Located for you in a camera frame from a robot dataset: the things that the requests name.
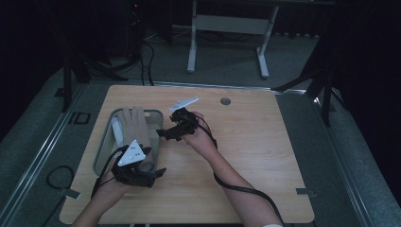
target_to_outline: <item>black cable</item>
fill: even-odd
[[[114,180],[114,177],[112,177],[111,179],[107,180],[107,181],[104,182],[104,183],[101,183],[100,186],[102,186],[103,184],[108,183],[108,182],[110,182],[110,181],[112,181],[112,180]]]
[[[148,44],[146,42],[144,42],[144,45],[148,46],[150,48],[150,50],[151,50],[151,57],[150,57],[150,61],[149,61],[149,64],[148,64],[148,80],[149,80],[150,86],[154,86],[153,79],[151,78],[151,73],[150,73],[150,67],[151,67],[151,64],[153,62],[153,57],[154,57],[154,49],[150,44]]]
[[[246,42],[254,36],[252,34],[240,34],[236,38],[227,38],[223,32],[207,31],[207,32],[203,32],[203,33],[204,34],[212,34],[212,35],[217,36],[216,39],[211,39],[211,38],[202,36],[200,34],[197,34],[197,38],[204,39],[210,43]]]
[[[141,61],[141,80],[142,80],[142,85],[145,86],[145,82],[144,82],[144,59],[142,58],[142,55],[140,57],[140,61]]]
[[[225,182],[223,182],[215,173],[213,173],[215,180],[218,184],[220,184],[221,186],[234,190],[234,191],[240,191],[240,192],[246,192],[246,193],[251,193],[254,194],[256,196],[260,196],[263,199],[265,199],[268,203],[270,203],[271,207],[273,208],[274,212],[276,213],[277,217],[280,219],[281,223],[284,225],[283,219],[281,218],[280,212],[277,208],[277,205],[274,203],[274,201],[271,199],[270,196],[266,195],[264,192],[261,192],[259,190],[253,189],[253,188],[249,188],[249,187],[242,187],[242,186],[234,186],[234,185],[230,185],[227,184]]]
[[[126,145],[126,146],[124,146],[124,147],[121,147],[121,148],[118,148],[118,149],[116,149],[115,151],[113,151],[113,153],[112,153],[112,154],[109,156],[109,158],[107,159],[106,164],[104,165],[104,167],[103,167],[103,169],[102,169],[102,171],[101,171],[101,173],[100,173],[100,175],[99,175],[99,179],[102,179],[102,178],[103,178],[104,173],[106,172],[107,168],[109,167],[110,161],[111,161],[112,158],[115,156],[115,154],[118,153],[118,152],[120,152],[120,151],[126,150],[127,148],[128,148],[128,145]]]
[[[52,184],[51,181],[50,181],[50,178],[51,178],[52,174],[53,174],[54,172],[58,171],[59,169],[62,169],[62,168],[66,168],[66,169],[69,171],[70,175],[71,175],[70,182],[68,183],[68,185],[67,185],[66,187],[54,185],[54,184]],[[73,183],[74,175],[75,175],[75,174],[74,174],[74,170],[73,170],[70,166],[58,166],[58,167],[54,168],[53,170],[51,170],[51,171],[47,174],[46,182],[47,182],[47,184],[48,184],[50,187],[52,187],[52,188],[54,188],[54,189],[58,189],[58,190],[60,190],[60,189],[62,189],[62,188],[70,188],[71,184]],[[49,220],[54,216],[54,214],[56,213],[57,209],[59,209],[59,207],[60,207],[61,204],[64,202],[64,200],[65,200],[65,197],[62,197],[62,198],[59,200],[59,203],[57,203],[56,207],[55,207],[55,208],[53,209],[53,211],[50,213],[50,216],[47,217],[47,220],[44,222],[43,227],[47,225],[47,223],[49,222]]]
[[[212,141],[215,143],[216,148],[218,148],[216,139],[213,137],[209,126],[207,125],[206,121],[203,118],[197,116],[198,119],[202,120],[205,123],[206,127],[208,128],[208,130],[205,127],[203,127],[199,122],[195,122],[195,121],[189,119],[188,117],[180,116],[180,118],[185,119],[185,120],[189,121],[190,123],[197,125],[202,130],[204,130],[209,135],[209,137],[212,139]],[[213,173],[213,175],[215,177],[216,182],[219,185],[221,185],[221,186],[223,186],[225,188],[228,188],[228,189],[231,189],[231,190],[234,190],[234,191],[251,193],[251,194],[254,194],[256,196],[260,196],[263,199],[265,199],[270,204],[270,206],[273,208],[273,210],[276,213],[277,217],[280,219],[281,223],[284,226],[284,222],[283,222],[283,219],[282,219],[282,217],[280,215],[280,211],[277,208],[277,205],[274,203],[274,201],[271,199],[271,197],[268,196],[266,193],[264,193],[262,191],[259,191],[259,190],[256,190],[256,189],[253,189],[253,188],[249,188],[249,187],[242,187],[242,186],[235,186],[235,185],[227,184],[227,183],[223,182],[215,173]]]

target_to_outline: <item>wooden tabletop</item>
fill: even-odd
[[[164,128],[175,126],[168,110],[178,99],[198,96],[186,109],[204,114],[218,150],[256,189],[276,203],[286,223],[314,219],[290,144],[286,126],[272,92],[257,89],[114,85],[104,100],[84,150],[71,189],[81,195],[67,198],[60,219],[72,223],[91,198],[97,175],[93,163],[110,114],[122,107],[142,106],[164,115]],[[228,97],[230,105],[220,100]],[[100,223],[240,223],[213,172],[184,141],[161,139],[158,168],[166,173],[152,188],[136,187]]]

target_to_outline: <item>cable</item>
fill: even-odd
[[[150,44],[148,44],[146,42],[144,42],[144,45],[148,46],[151,50],[151,57],[150,57],[150,61],[148,64],[148,79],[149,79],[150,86],[154,86],[153,79],[151,78],[151,73],[150,73],[150,67],[151,67],[151,63],[153,62],[153,57],[154,57],[154,49],[153,49],[153,47],[151,47]]]
[[[57,185],[52,184],[51,181],[50,181],[50,178],[51,178],[52,174],[53,174],[54,172],[58,171],[59,169],[63,169],[63,168],[66,168],[66,169],[69,171],[70,176],[71,176],[71,179],[70,179],[70,182],[68,183],[68,185],[67,185],[66,187],[63,187],[63,186],[57,186]],[[60,189],[62,189],[62,188],[70,188],[71,184],[73,183],[74,175],[75,175],[75,174],[74,174],[74,170],[73,170],[70,166],[58,166],[58,167],[54,168],[53,170],[51,170],[51,171],[47,174],[47,176],[46,176],[46,182],[47,182],[47,184],[48,184],[51,188],[54,188],[54,189],[59,189],[59,190],[60,190]],[[65,200],[65,197],[62,197],[62,198],[59,200],[59,203],[57,203],[56,207],[55,207],[55,208],[53,209],[53,211],[50,213],[50,216],[47,217],[46,221],[44,222],[43,227],[47,225],[47,223],[49,222],[49,220],[54,216],[54,214],[56,213],[57,209],[59,209],[59,207],[60,207],[61,204],[64,202],[64,200]]]
[[[217,141],[213,137],[209,126],[207,125],[206,121],[203,118],[197,116],[198,119],[202,120],[205,123],[207,129],[205,127],[203,127],[199,122],[195,122],[195,121],[189,119],[186,116],[180,116],[180,118],[185,119],[185,120],[189,121],[191,124],[195,124],[199,128],[201,128],[202,130],[204,130],[209,135],[209,137],[212,139],[212,141],[215,143],[216,148],[218,148]],[[245,192],[245,193],[251,193],[251,194],[254,194],[256,196],[260,196],[263,199],[265,199],[270,204],[270,206],[273,208],[273,210],[276,213],[277,217],[280,219],[281,223],[284,226],[284,222],[283,222],[283,219],[282,219],[282,217],[280,215],[280,211],[278,210],[277,205],[274,203],[274,201],[271,199],[270,196],[268,196],[267,194],[265,194],[262,191],[259,191],[259,190],[253,189],[253,188],[227,184],[227,183],[223,182],[215,173],[213,173],[213,175],[215,177],[216,182],[218,184],[220,184],[221,186],[225,187],[225,188],[228,188],[228,189],[231,189],[231,190],[235,190],[235,191]]]
[[[120,151],[123,151],[123,150],[126,150],[128,148],[128,145],[126,145],[126,146],[124,146],[124,147],[121,147],[121,148],[118,148],[118,149],[116,149],[115,151],[113,151],[113,153],[109,156],[109,158],[107,159],[107,161],[106,161],[106,164],[104,165],[104,167],[103,167],[103,169],[102,169],[102,171],[101,171],[101,173],[100,173],[100,175],[99,175],[99,179],[102,179],[103,178],[103,176],[104,176],[104,173],[106,172],[106,170],[107,170],[107,168],[109,167],[109,164],[110,164],[110,161],[112,160],[112,158],[115,156],[115,154],[116,153],[118,153],[118,152],[120,152]]]
[[[112,181],[112,180],[114,180],[114,177],[112,177],[111,179],[107,180],[107,181],[104,182],[104,183],[101,183],[100,186],[102,186],[103,184],[108,183],[108,182],[110,182],[110,181]]]
[[[142,85],[145,86],[145,82],[144,82],[144,59],[142,58],[142,55],[141,55],[141,58],[139,60],[141,61],[141,65],[142,65],[142,67],[140,67],[141,68]]]

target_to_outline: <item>dark background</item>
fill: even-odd
[[[190,1],[160,3],[166,6],[157,10],[165,9],[161,12],[168,17],[168,22],[190,25]],[[335,87],[340,90],[390,189],[400,203],[400,9],[396,7],[396,1],[390,0],[348,0],[342,3],[347,6],[336,8],[333,17],[332,10],[328,8],[282,6],[273,32],[288,33],[291,37],[297,33],[322,35],[305,70],[322,67],[324,58],[334,53]],[[235,5],[230,6],[221,8],[226,9],[221,13],[269,17],[264,14],[266,9],[253,5],[240,9]],[[213,8],[213,1],[206,2],[199,6],[199,11],[209,12]],[[167,39],[171,32],[168,26],[166,23],[158,27],[166,33]],[[62,53],[48,22],[32,0],[0,0],[0,30],[2,139],[46,80],[61,68]]]

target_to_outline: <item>forearm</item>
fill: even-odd
[[[101,207],[89,202],[77,219],[72,224],[73,227],[92,227],[97,226],[101,217],[106,211],[101,210]]]
[[[253,188],[233,167],[216,151],[213,157],[207,159],[215,174],[225,183],[235,186]],[[244,226],[263,226],[280,223],[270,204],[254,194],[235,191],[223,187],[223,191],[234,207]]]

